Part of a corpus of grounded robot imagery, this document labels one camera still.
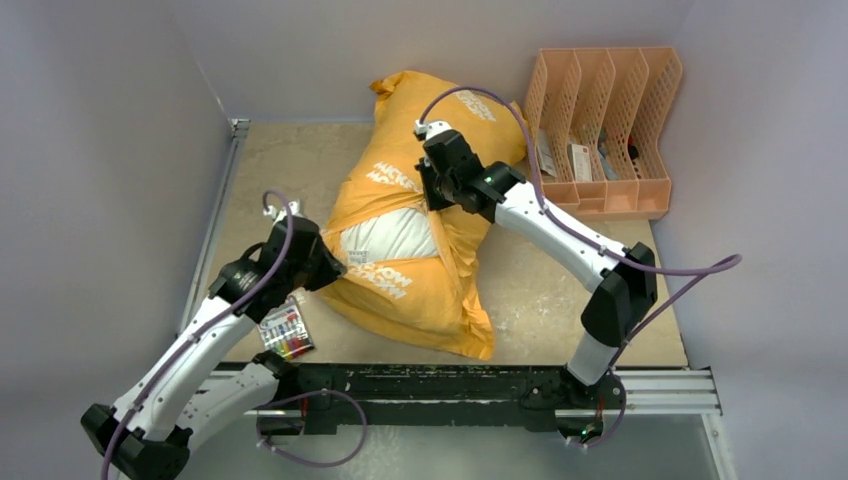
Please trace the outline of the white pillow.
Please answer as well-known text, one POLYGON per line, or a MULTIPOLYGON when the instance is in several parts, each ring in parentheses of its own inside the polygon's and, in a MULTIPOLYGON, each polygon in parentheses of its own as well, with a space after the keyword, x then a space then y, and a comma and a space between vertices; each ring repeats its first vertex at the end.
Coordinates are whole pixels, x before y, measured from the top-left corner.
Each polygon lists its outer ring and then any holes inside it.
POLYGON ((348 261, 357 265, 439 256, 427 216, 411 207, 343 230, 340 244, 348 261))

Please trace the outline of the orange Mickey Mouse pillowcase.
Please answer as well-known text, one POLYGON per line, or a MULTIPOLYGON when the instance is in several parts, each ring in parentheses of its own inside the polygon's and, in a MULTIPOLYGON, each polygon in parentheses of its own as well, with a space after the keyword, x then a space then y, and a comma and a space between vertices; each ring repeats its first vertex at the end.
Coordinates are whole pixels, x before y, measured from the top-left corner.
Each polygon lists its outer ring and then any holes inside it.
POLYGON ((487 360, 495 335, 476 276, 477 252, 490 225, 459 207, 428 210, 415 169, 423 150, 413 127, 421 118, 444 120, 465 136, 484 165, 514 165, 526 155, 514 108, 412 70, 376 80, 371 88, 376 96, 374 132, 342 182, 322 231, 346 273, 323 288, 321 296, 353 324, 378 335, 487 360), (341 249, 342 231, 404 207, 427 216, 439 256, 350 263, 341 249))

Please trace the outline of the peach plastic file organizer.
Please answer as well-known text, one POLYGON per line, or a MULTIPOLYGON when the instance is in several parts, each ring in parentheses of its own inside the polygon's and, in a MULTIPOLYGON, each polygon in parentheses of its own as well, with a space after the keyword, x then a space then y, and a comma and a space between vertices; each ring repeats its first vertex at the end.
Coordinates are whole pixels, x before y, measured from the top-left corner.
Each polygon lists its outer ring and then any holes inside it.
POLYGON ((539 50, 524 112, 534 139, 546 132, 556 161, 556 178, 542 174, 547 198, 584 220, 662 218, 672 180, 659 140, 682 76, 671 47, 539 50), (571 143, 589 148, 592 182, 575 181, 571 143))

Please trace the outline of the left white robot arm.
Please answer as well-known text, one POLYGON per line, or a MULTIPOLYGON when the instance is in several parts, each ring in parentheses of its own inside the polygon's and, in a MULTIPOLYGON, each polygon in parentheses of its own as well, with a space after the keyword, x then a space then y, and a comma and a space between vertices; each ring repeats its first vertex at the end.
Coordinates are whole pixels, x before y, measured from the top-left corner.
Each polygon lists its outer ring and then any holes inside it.
POLYGON ((81 425, 103 456, 102 478, 174 479, 191 453, 255 406, 284 409, 297 399, 296 367, 258 354, 229 381, 198 394, 223 357, 290 293, 321 289, 345 272, 319 226, 282 213, 268 239, 224 265, 186 329, 157 363, 112 404, 93 404, 81 425))

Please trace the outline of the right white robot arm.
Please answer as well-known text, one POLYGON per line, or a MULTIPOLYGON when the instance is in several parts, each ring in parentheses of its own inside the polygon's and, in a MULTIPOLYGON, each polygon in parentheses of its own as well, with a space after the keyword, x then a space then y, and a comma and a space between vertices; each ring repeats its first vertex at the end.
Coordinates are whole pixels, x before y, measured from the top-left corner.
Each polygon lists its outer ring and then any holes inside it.
POLYGON ((431 211, 459 207, 527 239, 565 267, 589 293, 580 315, 584 332, 564 367, 561 392, 584 407, 601 391, 600 381, 627 336, 657 301, 655 254, 642 243, 631 247, 582 224, 545 198, 504 162, 484 166, 448 123, 417 123, 414 135, 424 155, 416 165, 431 211))

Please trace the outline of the colourful marker pack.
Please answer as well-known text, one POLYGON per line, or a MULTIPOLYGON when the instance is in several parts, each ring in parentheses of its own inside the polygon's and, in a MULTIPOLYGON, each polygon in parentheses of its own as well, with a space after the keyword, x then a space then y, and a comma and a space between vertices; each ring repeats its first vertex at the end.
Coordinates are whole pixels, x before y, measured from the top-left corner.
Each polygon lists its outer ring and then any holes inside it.
POLYGON ((257 330, 265 348, 285 360, 294 360, 316 348, 299 303, 293 296, 270 311, 257 330))

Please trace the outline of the small paper packet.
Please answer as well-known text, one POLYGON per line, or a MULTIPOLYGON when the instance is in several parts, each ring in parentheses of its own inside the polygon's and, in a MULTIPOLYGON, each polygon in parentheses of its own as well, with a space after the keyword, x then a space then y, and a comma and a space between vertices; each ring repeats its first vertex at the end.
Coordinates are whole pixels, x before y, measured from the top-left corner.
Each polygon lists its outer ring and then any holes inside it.
POLYGON ((556 161, 550 149, 548 136, 543 129, 537 131, 535 149, 540 170, 545 175, 556 178, 558 176, 556 161))

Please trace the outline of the white card box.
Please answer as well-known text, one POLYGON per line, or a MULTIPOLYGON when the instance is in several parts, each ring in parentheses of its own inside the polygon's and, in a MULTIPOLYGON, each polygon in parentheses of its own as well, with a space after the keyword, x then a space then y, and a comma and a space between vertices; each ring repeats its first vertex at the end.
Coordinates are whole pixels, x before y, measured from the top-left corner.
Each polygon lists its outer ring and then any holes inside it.
POLYGON ((572 164, 573 175, 576 182, 592 182, 592 162, 589 148, 582 144, 571 143, 567 150, 572 164))

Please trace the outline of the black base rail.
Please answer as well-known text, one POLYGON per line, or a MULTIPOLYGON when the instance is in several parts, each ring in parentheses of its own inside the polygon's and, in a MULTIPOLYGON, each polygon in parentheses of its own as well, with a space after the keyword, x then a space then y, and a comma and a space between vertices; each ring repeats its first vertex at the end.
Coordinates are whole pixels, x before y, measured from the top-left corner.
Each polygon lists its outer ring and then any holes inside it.
POLYGON ((558 365, 265 364, 271 396, 261 406, 292 412, 311 435, 361 424, 520 427, 591 442, 625 404, 612 372, 585 389, 558 365))

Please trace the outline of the aluminium frame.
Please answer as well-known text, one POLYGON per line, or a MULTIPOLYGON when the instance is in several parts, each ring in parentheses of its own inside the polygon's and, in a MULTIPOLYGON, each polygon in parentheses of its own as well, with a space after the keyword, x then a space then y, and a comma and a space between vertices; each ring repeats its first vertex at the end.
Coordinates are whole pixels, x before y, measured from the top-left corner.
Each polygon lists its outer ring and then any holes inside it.
MULTIPOLYGON (((263 191, 276 188, 325 223, 339 188, 373 133, 369 123, 252 123, 242 133, 229 184, 211 224, 204 282, 249 245, 264 239, 263 191)), ((481 302, 495 335, 491 366, 559 365, 575 351, 588 293, 527 239, 499 226, 478 249, 481 302)), ((467 358, 388 339, 354 325, 320 296, 297 296, 317 347, 309 364, 464 365, 467 358)))

